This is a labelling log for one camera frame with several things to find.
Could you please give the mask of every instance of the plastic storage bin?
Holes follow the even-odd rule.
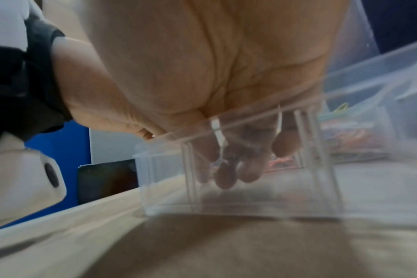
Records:
[[[135,159],[146,213],[417,217],[417,44],[317,84],[322,82],[332,90],[316,98],[268,109],[267,104],[278,103],[279,96],[274,96],[137,145]],[[374,97],[342,111],[316,113],[324,100],[366,92]],[[238,180],[227,190],[217,186],[222,163],[231,161],[229,144],[237,147],[235,159],[242,163],[260,157],[275,133],[257,139],[256,132],[262,130],[253,128],[284,123],[284,117],[293,118],[295,125],[284,129],[282,124],[281,132],[298,130],[299,151],[286,158],[273,156],[256,181]],[[201,143],[213,134],[221,151],[218,161],[209,164]],[[233,164],[236,169],[243,167]],[[210,173],[201,176],[201,169],[207,167]]]

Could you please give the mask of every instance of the plastic box lid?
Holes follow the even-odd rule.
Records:
[[[137,145],[146,213],[417,217],[417,44],[307,84],[316,85],[324,93],[306,101],[275,108],[282,92]],[[354,97],[363,100],[317,113],[323,101]],[[298,132],[299,150],[268,154],[278,132]],[[203,148],[213,135],[220,156],[210,163]],[[264,172],[242,181],[256,159],[269,160]]]

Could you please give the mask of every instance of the blue panel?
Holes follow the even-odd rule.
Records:
[[[88,128],[73,121],[66,123],[59,131],[37,135],[25,145],[40,150],[57,161],[65,180],[67,194],[62,202],[8,226],[77,206],[77,168],[91,163]]]

